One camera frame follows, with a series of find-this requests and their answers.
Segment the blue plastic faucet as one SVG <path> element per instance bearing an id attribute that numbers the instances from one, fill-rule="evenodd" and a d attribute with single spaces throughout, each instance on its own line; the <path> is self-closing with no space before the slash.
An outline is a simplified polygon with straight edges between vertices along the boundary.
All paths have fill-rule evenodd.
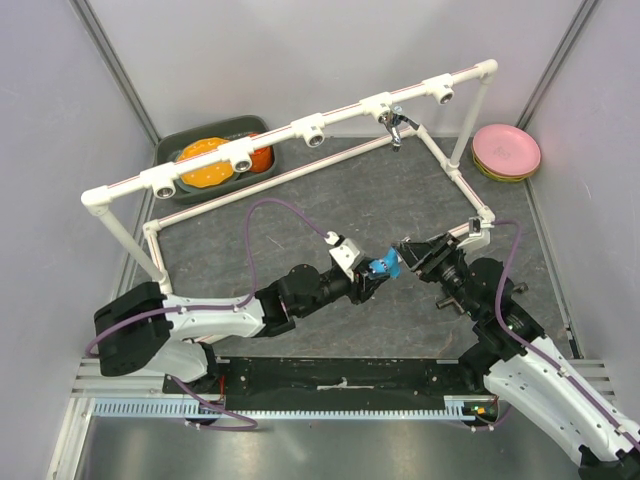
<path id="1" fill-rule="evenodd" d="M 396 279 L 401 273 L 400 262 L 398 252 L 391 247 L 384 257 L 370 261 L 367 269 L 374 279 Z"/>

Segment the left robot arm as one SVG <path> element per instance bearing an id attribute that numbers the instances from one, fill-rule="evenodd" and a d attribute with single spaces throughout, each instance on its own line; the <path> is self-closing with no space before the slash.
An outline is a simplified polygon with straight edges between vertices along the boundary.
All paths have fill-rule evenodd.
<path id="1" fill-rule="evenodd" d="M 296 320 L 342 297 L 354 305 L 368 301 L 399 273 L 395 256 L 364 258 L 351 275 L 338 264 L 325 272 L 300 264 L 249 301 L 164 294 L 148 281 L 96 311 L 96 338 L 87 350 L 96 355 L 104 377 L 147 369 L 208 393 L 220 378 L 213 343 L 282 335 L 294 329 Z"/>

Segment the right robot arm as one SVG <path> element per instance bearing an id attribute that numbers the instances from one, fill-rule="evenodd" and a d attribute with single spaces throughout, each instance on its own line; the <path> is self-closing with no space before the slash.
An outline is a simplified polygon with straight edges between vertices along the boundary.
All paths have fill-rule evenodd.
<path id="1" fill-rule="evenodd" d="M 638 478 L 638 423 L 590 385 L 513 299 L 503 262 L 467 262 L 448 233 L 394 249 L 419 280 L 439 284 L 470 317 L 477 341 L 457 371 L 465 391 L 486 390 L 519 411 L 567 454 L 580 478 Z"/>

